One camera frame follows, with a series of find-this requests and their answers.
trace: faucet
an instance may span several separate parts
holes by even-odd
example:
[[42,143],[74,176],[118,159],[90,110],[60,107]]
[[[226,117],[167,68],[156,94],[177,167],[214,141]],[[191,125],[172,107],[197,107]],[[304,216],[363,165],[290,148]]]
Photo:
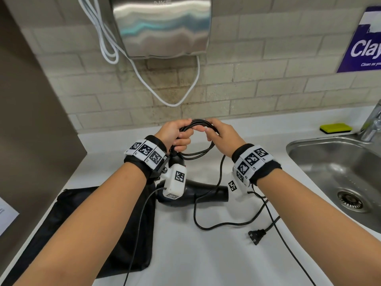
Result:
[[371,142],[378,131],[381,131],[381,100],[378,101],[357,136],[361,141]]

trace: white power cord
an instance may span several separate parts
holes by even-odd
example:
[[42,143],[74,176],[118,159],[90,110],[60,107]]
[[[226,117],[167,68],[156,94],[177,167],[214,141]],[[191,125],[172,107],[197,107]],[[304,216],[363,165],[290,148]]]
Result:
[[[196,85],[198,78],[200,76],[200,60],[199,60],[198,56],[196,56],[196,58],[197,58],[197,76],[196,76],[196,79],[194,80],[193,84],[189,87],[187,93],[183,96],[183,98],[178,103],[176,103],[176,104],[167,103],[163,99],[161,99],[157,95],[157,93],[155,91],[153,91],[152,88],[143,80],[143,78],[140,76],[140,74],[139,74],[139,72],[135,66],[135,63],[130,58],[128,58],[126,52],[117,44],[117,41],[116,41],[114,34],[111,32],[110,28],[108,28],[108,26],[105,23],[103,23],[102,15],[101,15],[101,9],[99,7],[98,0],[94,0],[95,9],[89,0],[78,0],[78,2],[81,5],[81,7],[82,7],[83,11],[85,12],[85,14],[87,15],[87,17],[94,24],[95,29],[98,32],[99,44],[101,46],[101,52],[102,52],[103,57],[106,59],[106,61],[108,63],[117,64],[119,62],[119,51],[122,52],[123,55],[126,56],[126,58],[131,62],[131,65],[134,68],[134,71],[135,71],[136,75],[138,76],[139,80],[144,84],[145,87],[147,87],[147,89],[149,91],[152,92],[152,94],[154,96],[156,96],[156,98],[158,100],[160,100],[161,103],[163,103],[167,106],[170,106],[170,107],[176,107],[176,106],[179,106],[180,104],[183,103],[183,101],[187,98],[189,93],[192,91],[193,87]],[[104,41],[105,38],[108,41],[108,43],[111,45],[111,48],[113,51],[112,53],[110,53],[106,48],[106,44]]]

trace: person's right hand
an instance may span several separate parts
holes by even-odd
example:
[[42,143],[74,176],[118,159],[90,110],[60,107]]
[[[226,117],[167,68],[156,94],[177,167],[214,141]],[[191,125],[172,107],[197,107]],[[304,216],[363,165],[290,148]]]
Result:
[[217,118],[207,119],[207,121],[213,124],[219,131],[218,135],[213,129],[208,127],[205,130],[208,141],[214,142],[217,149],[227,157],[231,158],[236,149],[246,144],[231,125],[224,124]]

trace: drain strainer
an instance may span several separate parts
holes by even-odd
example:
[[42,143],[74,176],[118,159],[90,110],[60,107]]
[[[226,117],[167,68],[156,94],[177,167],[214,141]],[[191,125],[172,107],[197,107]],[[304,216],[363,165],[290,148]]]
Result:
[[337,197],[341,201],[341,204],[347,209],[355,212],[366,212],[364,202],[355,193],[349,191],[339,191],[337,193]]

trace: wristband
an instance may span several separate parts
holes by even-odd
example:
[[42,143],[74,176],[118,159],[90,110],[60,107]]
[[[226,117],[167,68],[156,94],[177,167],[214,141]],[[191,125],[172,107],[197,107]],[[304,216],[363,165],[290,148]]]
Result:
[[257,185],[260,178],[267,176],[275,168],[282,168],[274,157],[260,145],[245,144],[232,155],[233,174],[245,185]]
[[164,143],[153,135],[137,140],[124,154],[124,162],[135,164],[147,180],[160,177],[169,160]]

